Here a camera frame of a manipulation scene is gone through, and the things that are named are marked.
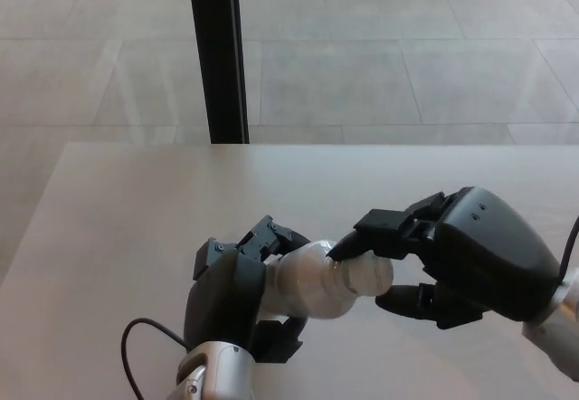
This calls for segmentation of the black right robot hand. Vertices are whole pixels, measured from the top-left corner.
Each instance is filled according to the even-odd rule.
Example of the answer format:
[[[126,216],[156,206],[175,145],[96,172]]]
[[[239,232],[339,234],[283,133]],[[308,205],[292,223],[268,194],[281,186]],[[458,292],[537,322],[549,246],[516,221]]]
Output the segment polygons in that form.
[[[486,311],[528,322],[548,307],[562,282],[560,264],[539,234],[481,187],[437,193],[403,211],[373,209],[328,255],[344,262],[368,251],[420,259],[432,284],[394,285],[375,303],[439,329],[480,320]]]

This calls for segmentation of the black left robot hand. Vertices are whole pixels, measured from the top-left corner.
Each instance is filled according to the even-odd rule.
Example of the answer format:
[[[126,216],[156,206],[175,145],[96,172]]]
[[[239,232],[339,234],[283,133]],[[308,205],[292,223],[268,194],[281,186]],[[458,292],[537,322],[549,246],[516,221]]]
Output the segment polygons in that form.
[[[258,320],[266,286],[265,261],[285,256],[309,239],[264,216],[238,243],[209,239],[197,251],[186,303],[186,350],[209,341],[248,351],[258,363],[284,364],[302,346],[306,318]]]

